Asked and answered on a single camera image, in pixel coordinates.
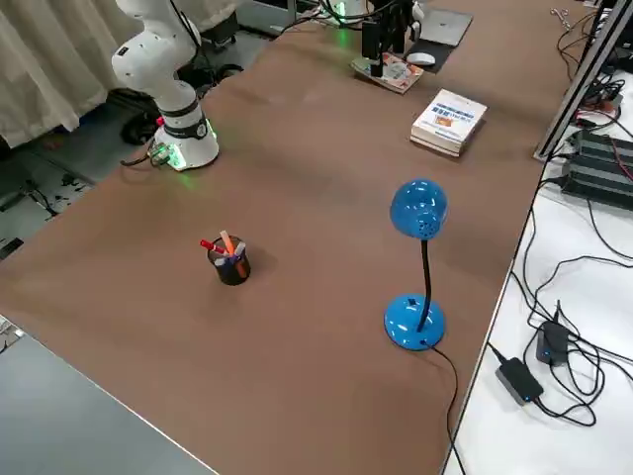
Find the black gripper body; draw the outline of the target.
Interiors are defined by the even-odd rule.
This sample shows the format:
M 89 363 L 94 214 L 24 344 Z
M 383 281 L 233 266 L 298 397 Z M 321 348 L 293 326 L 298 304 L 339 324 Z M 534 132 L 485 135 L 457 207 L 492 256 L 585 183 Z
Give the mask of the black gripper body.
M 385 1 L 378 13 L 380 52 L 403 53 L 405 35 L 411 23 L 411 2 Z

